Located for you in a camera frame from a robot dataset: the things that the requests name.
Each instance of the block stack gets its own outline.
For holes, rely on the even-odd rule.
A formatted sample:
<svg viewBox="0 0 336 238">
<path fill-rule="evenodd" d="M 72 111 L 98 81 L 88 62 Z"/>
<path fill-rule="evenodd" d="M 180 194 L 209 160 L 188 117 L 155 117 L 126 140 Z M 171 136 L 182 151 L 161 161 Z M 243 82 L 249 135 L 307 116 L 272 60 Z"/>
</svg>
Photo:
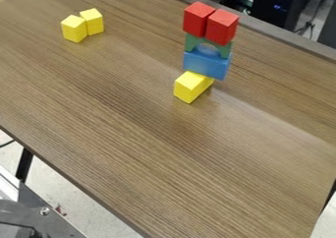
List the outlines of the block stack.
<svg viewBox="0 0 336 238">
<path fill-rule="evenodd" d="M 186 72 L 175 81 L 175 96 L 191 103 L 215 79 L 225 79 L 238 19 L 235 14 L 200 2 L 185 9 L 183 29 L 187 34 L 183 67 Z"/>
</svg>

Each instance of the toy block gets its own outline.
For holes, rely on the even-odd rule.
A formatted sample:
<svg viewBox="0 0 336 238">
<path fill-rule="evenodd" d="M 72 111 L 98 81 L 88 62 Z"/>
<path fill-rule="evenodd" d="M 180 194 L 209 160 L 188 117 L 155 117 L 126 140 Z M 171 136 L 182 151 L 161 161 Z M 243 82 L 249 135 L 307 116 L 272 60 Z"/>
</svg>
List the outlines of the toy block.
<svg viewBox="0 0 336 238">
<path fill-rule="evenodd" d="M 183 30 L 197 37 L 205 35 L 207 18 L 215 11 L 214 8 L 195 2 L 185 9 Z"/>
<path fill-rule="evenodd" d="M 193 52 L 184 53 L 183 68 L 210 78 L 224 80 L 231 64 L 230 54 L 228 59 L 222 59 L 218 52 L 200 44 Z"/>
<path fill-rule="evenodd" d="M 175 80 L 174 95 L 186 103 L 192 103 L 213 83 L 213 78 L 186 71 Z"/>
<path fill-rule="evenodd" d="M 207 19 L 205 37 L 225 45 L 236 35 L 239 16 L 224 10 L 217 10 Z"/>
<path fill-rule="evenodd" d="M 80 12 L 81 17 L 86 20 L 88 35 L 94 35 L 104 31 L 104 21 L 97 9 L 92 8 Z"/>
<path fill-rule="evenodd" d="M 217 44 L 205 37 L 196 37 L 189 33 L 186 34 L 185 51 L 192 52 L 200 44 L 210 44 L 216 47 L 220 53 L 220 57 L 223 59 L 228 59 L 231 53 L 232 42 L 230 41 L 226 45 Z"/>
<path fill-rule="evenodd" d="M 85 19 L 75 15 L 61 22 L 63 36 L 73 42 L 81 42 L 87 36 Z"/>
</svg>

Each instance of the table edge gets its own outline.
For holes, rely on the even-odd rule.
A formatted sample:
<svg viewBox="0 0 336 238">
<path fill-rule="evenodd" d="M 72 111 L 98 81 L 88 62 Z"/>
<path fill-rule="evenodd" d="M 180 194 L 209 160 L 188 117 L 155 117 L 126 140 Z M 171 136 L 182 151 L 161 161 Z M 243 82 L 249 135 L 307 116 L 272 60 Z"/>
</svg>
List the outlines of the table edge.
<svg viewBox="0 0 336 238">
<path fill-rule="evenodd" d="M 336 63 L 336 50 L 332 47 L 326 46 L 324 44 L 318 43 L 316 41 L 307 39 L 300 35 L 297 35 L 291 31 L 278 28 L 272 24 L 264 22 L 262 20 L 256 19 L 254 17 L 245 15 L 241 12 L 228 8 L 226 6 L 220 5 L 210 0 L 179 0 L 181 2 L 191 4 L 195 1 L 203 2 L 214 8 L 220 8 L 227 10 L 229 12 L 235 13 L 240 16 L 240 25 L 242 27 L 248 28 L 250 30 L 257 31 L 261 34 L 289 44 L 298 49 L 306 51 L 312 55 L 323 58 L 332 63 Z"/>
</svg>

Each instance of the wooden table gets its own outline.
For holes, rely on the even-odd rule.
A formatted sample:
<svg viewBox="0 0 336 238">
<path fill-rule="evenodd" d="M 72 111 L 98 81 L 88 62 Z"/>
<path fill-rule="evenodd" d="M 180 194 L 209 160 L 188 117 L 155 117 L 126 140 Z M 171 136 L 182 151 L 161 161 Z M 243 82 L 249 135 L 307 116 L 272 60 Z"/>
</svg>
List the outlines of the wooden table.
<svg viewBox="0 0 336 238">
<path fill-rule="evenodd" d="M 186 5 L 1 3 L 1 128 L 145 237 L 308 237 L 335 177 L 334 51 L 242 17 L 227 81 L 187 105 Z M 91 7 L 106 32 L 63 39 Z"/>
</svg>

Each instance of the metal frame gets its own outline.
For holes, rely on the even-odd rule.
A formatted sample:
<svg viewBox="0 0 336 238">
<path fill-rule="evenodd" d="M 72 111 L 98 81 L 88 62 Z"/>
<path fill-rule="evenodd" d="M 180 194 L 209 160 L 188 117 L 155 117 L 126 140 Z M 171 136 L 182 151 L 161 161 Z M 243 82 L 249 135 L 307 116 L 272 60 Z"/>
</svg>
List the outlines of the metal frame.
<svg viewBox="0 0 336 238">
<path fill-rule="evenodd" d="M 24 149 L 23 153 L 21 154 L 17 173 L 15 175 L 22 183 L 26 183 L 27 181 L 32 158 L 33 154 L 29 150 Z"/>
</svg>

